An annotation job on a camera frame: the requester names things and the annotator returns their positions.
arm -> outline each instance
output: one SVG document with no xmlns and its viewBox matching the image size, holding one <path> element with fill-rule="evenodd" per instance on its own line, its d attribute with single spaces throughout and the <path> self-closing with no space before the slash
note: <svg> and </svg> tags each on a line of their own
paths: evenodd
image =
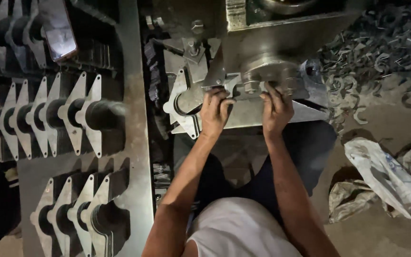
<svg viewBox="0 0 411 257">
<path fill-rule="evenodd" d="M 263 133 L 274 171 L 275 194 L 289 241 L 304 257 L 338 257 L 285 147 L 282 130 L 293 117 L 289 97 L 266 86 Z"/>
<path fill-rule="evenodd" d="M 235 102 L 225 99 L 228 95 L 223 89 L 212 89 L 204 95 L 201 134 L 158 206 L 143 256 L 180 256 L 183 253 L 186 225 L 202 168 L 223 131 L 229 105 Z"/>
</svg>

left hand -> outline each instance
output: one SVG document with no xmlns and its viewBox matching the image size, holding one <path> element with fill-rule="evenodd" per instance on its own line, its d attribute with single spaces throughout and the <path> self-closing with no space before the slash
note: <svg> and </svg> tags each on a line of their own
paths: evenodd
<svg viewBox="0 0 411 257">
<path fill-rule="evenodd" d="M 201 111 L 202 119 L 201 135 L 212 140 L 217 140 L 228 121 L 229 105 L 236 102 L 234 99 L 226 99 L 229 96 L 223 88 L 214 88 L 204 94 Z"/>
</svg>

metal table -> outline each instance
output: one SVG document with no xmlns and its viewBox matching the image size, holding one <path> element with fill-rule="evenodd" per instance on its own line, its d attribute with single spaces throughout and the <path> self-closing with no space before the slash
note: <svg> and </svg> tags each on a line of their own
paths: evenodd
<svg viewBox="0 0 411 257">
<path fill-rule="evenodd" d="M 30 222 L 33 212 L 50 177 L 90 167 L 104 170 L 108 165 L 118 170 L 129 168 L 128 189 L 115 202 L 130 214 L 131 235 L 117 256 L 140 256 L 153 224 L 153 181 L 148 149 L 147 110 L 142 73 L 142 48 L 139 13 L 136 0 L 119 2 L 120 24 L 116 26 L 123 45 L 124 99 L 126 111 L 125 149 L 112 156 L 98 159 L 94 153 L 76 156 L 74 153 L 57 157 L 20 160 L 17 163 L 20 184 L 21 225 L 25 256 L 43 256 L 41 243 Z"/>
</svg>

metal scrap pile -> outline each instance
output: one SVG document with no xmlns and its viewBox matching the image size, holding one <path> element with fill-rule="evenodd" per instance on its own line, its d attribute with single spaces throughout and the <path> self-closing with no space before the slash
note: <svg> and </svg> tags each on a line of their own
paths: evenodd
<svg viewBox="0 0 411 257">
<path fill-rule="evenodd" d="M 411 5 L 365 11 L 318 55 L 328 88 L 331 124 L 337 131 L 349 115 L 359 124 L 367 123 L 357 114 L 389 90 L 399 88 L 397 99 L 390 101 L 402 101 L 411 108 Z M 397 77 L 396 83 L 387 86 L 383 81 L 388 77 Z M 363 96 L 367 102 L 360 101 Z"/>
</svg>

right hand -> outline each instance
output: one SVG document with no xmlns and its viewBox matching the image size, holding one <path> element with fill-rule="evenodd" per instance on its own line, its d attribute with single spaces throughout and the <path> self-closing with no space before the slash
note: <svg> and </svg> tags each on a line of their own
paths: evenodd
<svg viewBox="0 0 411 257">
<path fill-rule="evenodd" d="M 291 96 L 283 97 L 280 92 L 265 84 L 268 92 L 263 92 L 260 97 L 264 101 L 263 134 L 266 140 L 282 137 L 282 131 L 293 118 L 293 101 Z"/>
</svg>

